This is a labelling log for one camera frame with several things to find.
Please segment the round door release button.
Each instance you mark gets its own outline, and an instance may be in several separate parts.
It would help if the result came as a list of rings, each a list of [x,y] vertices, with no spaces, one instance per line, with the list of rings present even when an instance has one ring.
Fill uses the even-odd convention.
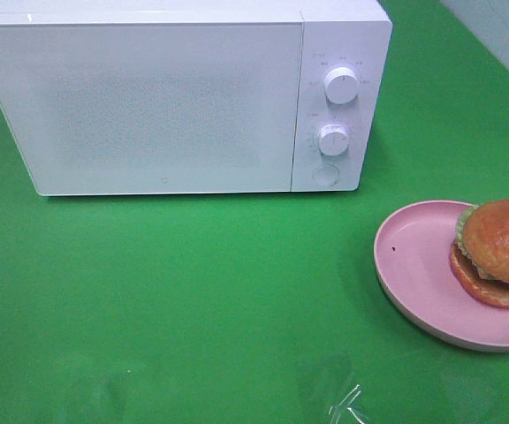
[[[334,165],[325,164],[315,169],[312,177],[319,186],[334,186],[338,182],[339,170]]]

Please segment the white timer knob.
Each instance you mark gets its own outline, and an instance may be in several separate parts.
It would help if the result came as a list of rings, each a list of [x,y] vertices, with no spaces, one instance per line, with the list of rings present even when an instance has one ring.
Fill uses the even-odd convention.
[[[347,151],[349,134],[342,125],[325,125],[318,133],[317,146],[323,155],[337,156]]]

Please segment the pink round plate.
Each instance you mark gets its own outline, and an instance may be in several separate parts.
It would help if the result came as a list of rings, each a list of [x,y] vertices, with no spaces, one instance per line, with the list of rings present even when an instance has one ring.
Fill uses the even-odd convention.
[[[469,296],[451,270],[455,225],[467,207],[434,200],[392,212],[376,232],[376,273],[392,304],[430,335],[478,352],[509,352],[509,309]]]

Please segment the white microwave door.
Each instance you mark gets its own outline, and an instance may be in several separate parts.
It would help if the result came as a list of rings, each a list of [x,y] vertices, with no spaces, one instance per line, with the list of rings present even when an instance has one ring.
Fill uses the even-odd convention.
[[[42,195],[286,191],[301,24],[0,26],[0,105]]]

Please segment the burger with lettuce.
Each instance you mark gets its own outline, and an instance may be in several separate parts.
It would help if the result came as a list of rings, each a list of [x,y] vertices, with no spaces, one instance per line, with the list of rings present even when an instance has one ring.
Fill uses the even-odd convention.
[[[509,199],[472,205],[461,212],[450,264],[472,298],[509,308]]]

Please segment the upper white power knob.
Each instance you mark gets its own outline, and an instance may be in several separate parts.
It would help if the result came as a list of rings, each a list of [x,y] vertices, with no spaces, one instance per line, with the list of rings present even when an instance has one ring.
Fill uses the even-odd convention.
[[[323,86],[327,100],[337,105],[351,102],[359,92],[357,74],[348,66],[339,66],[328,71]]]

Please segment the white microwave oven body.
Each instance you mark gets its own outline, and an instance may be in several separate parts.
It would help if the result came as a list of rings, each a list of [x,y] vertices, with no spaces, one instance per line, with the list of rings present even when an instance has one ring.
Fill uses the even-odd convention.
[[[291,185],[286,191],[268,192],[355,189],[391,39],[391,21],[378,2],[0,1],[0,27],[268,24],[302,26]],[[329,102],[323,86],[328,71],[339,66],[352,68],[359,80],[357,96],[342,105]],[[318,133],[325,125],[346,128],[346,152],[320,152]],[[325,164],[339,170],[333,186],[313,180],[313,171]]]

